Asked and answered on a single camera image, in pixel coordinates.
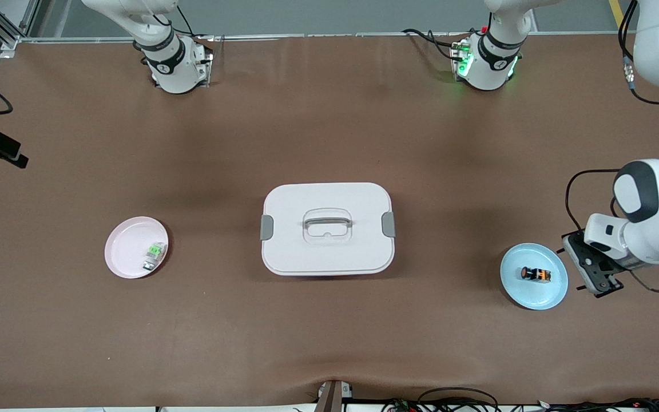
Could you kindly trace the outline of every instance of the box handle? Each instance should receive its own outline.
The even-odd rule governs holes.
[[[309,227],[313,224],[344,224],[352,226],[352,221],[348,218],[313,218],[304,221],[304,226]]]

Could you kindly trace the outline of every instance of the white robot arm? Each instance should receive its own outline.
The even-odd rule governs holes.
[[[634,61],[642,77],[659,86],[659,0],[639,0],[639,6]],[[659,264],[659,159],[622,167],[614,196],[625,218],[593,214],[583,235],[564,239],[586,288],[597,296],[622,288],[614,274]]]
[[[177,8],[177,0],[83,0],[83,3],[134,37],[135,47],[146,56],[152,78],[166,92],[185,93],[209,81],[212,53],[206,53],[204,45],[190,37],[176,35],[164,16]]]
[[[562,0],[485,0],[490,26],[485,33],[472,33],[455,50],[454,73],[458,79],[480,90],[494,90],[513,75],[518,52],[533,28],[533,8],[555,5]]]

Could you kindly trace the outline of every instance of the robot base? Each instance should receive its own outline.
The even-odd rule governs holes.
[[[458,42],[459,49],[451,50],[452,57],[458,57],[462,61],[452,60],[452,72],[456,81],[464,81],[474,89],[489,91],[499,89],[506,81],[513,77],[513,69],[519,57],[511,62],[506,70],[492,70],[489,63],[477,56],[473,50],[478,49],[478,44],[483,37],[472,33],[466,39]]]
[[[210,74],[212,73],[212,49],[209,49],[208,47],[205,47],[202,44],[199,44],[198,42],[195,42],[190,39],[192,42],[192,52],[193,52],[193,57],[191,62],[189,64],[194,65],[194,69],[197,70],[198,73],[198,78],[196,83],[194,83],[194,86],[190,87],[189,89],[185,91],[180,91],[180,92],[170,92],[174,94],[184,94],[188,93],[194,90],[196,87],[209,87],[210,86]],[[163,89],[157,76],[156,73],[154,73],[154,70],[152,70],[152,80],[154,81],[154,86],[156,86],[159,89]]]
[[[597,298],[625,287],[614,278],[615,274],[622,273],[625,269],[609,256],[584,243],[583,232],[564,237],[563,248],[576,264],[586,289]]]

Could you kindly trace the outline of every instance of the brown table surface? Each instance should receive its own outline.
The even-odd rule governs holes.
[[[532,37],[524,52],[509,84],[479,92],[409,38],[227,42],[209,89],[170,96],[129,44],[20,45],[0,64],[15,107],[0,130],[31,159],[0,161],[0,407],[306,402],[330,378],[356,397],[659,397],[659,295],[628,274],[597,300],[564,257],[569,293],[548,311],[499,290],[502,251],[555,250],[574,228],[571,175],[659,156],[659,107],[630,96],[614,36]],[[390,193],[390,268],[270,273],[267,193],[335,181]],[[611,184],[577,181],[582,222]],[[172,233],[146,279],[102,257],[132,216]],[[659,267],[641,276],[659,287]]]

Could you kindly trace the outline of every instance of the white storage box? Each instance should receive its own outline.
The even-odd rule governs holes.
[[[261,254],[278,275],[377,274],[394,237],[390,196],[375,183],[283,185],[264,202]]]

